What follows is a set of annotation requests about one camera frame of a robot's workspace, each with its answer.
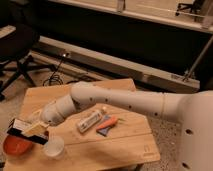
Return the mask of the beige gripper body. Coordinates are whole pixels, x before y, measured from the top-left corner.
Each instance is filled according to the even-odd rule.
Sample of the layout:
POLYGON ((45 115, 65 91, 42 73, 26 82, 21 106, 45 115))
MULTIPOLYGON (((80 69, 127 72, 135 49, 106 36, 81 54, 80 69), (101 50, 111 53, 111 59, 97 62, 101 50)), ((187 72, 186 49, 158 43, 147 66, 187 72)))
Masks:
POLYGON ((49 127, 49 125, 42 121, 34 122, 31 125, 29 125, 28 127, 26 127, 21 132, 21 134, 26 137, 31 137, 34 135, 43 135, 47 131, 48 127, 49 127))

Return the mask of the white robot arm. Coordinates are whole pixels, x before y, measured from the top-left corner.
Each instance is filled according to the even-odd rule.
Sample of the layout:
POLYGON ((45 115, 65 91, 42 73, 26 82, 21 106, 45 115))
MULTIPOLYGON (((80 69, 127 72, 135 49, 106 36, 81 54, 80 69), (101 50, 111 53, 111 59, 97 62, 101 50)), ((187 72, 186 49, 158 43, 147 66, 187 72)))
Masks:
POLYGON ((213 90, 178 94, 78 82, 69 93, 45 105, 22 134, 42 133, 98 103, 181 124, 180 171, 213 171, 213 90))

